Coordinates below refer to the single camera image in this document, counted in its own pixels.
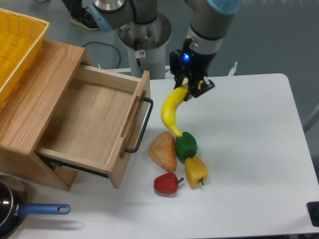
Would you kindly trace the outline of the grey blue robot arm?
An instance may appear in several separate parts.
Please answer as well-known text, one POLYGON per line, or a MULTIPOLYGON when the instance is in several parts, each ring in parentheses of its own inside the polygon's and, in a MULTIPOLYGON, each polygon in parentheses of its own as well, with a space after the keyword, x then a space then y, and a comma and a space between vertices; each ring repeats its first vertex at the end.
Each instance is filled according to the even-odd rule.
POLYGON ((135 51, 158 50, 180 33, 182 47, 169 54, 169 64, 176 87, 187 80, 187 101, 214 87, 207 71, 241 5, 240 0, 95 0, 89 9, 102 31, 116 30, 135 51))

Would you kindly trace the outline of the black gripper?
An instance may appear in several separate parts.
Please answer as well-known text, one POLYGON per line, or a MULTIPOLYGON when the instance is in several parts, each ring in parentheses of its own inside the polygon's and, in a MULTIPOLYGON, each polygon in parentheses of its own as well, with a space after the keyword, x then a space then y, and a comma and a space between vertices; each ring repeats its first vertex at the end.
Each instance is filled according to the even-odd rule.
POLYGON ((198 98, 215 87, 215 83, 207 78, 207 70, 212 61, 212 54, 201 54, 191 49, 194 43, 192 38, 187 38, 182 49, 177 49, 169 54, 170 72, 174 75, 174 89, 183 84, 188 78, 188 89, 184 101, 198 98))

